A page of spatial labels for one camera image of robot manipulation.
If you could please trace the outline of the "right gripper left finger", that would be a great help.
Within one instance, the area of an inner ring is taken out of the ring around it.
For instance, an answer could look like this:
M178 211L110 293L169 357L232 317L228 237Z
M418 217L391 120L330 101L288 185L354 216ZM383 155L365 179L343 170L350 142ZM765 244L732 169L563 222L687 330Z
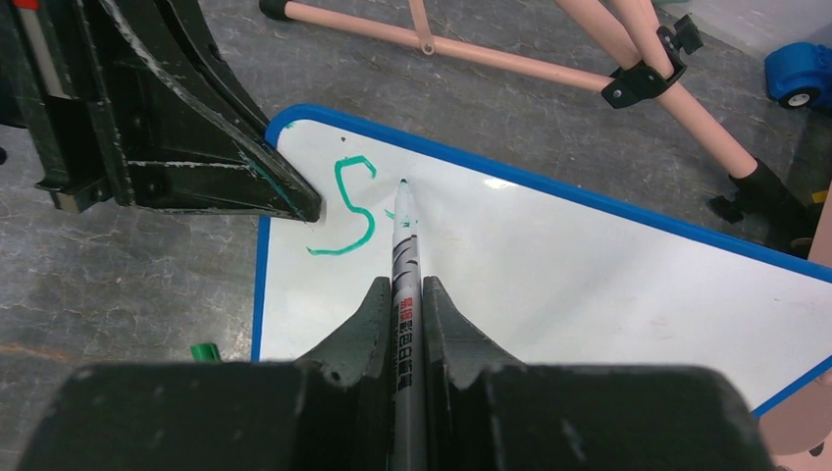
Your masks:
M385 470L390 431L390 280L373 280L356 311L295 361L304 374L297 470Z

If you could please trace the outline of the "green marker cap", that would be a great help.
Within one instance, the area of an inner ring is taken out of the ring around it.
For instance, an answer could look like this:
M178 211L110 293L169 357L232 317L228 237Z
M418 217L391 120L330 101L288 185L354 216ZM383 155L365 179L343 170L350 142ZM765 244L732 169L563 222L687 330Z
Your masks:
M212 342L193 344L189 348L191 357L196 362L222 362L219 347Z

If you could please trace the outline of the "green whiteboard marker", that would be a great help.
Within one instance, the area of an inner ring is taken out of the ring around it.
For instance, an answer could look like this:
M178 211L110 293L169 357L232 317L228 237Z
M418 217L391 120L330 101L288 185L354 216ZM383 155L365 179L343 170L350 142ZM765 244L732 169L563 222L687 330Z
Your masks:
M394 199L391 251L390 470L427 468L422 277L412 203L402 179Z

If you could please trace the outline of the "blue framed whiteboard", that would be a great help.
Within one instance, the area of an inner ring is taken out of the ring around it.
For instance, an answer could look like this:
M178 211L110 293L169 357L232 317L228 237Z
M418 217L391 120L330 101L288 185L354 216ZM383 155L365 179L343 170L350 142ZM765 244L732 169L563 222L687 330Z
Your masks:
M321 106L265 137L324 211L260 221L253 360L310 350L390 273L407 180L423 274L525 362L700 365L757 414L831 367L826 267Z

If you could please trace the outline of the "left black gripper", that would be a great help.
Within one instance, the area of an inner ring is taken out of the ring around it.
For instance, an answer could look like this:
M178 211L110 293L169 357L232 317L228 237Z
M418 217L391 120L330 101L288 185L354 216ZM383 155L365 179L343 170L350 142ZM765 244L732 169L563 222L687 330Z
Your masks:
M1 77L1 121L29 132L59 210L322 214L196 1L4 1Z

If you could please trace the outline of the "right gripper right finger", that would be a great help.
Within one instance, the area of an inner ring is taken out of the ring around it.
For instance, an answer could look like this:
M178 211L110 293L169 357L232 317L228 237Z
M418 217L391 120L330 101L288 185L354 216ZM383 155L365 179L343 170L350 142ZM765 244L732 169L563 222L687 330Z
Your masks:
M423 281L428 466L495 470L491 406L482 373L523 362L455 306L440 278Z

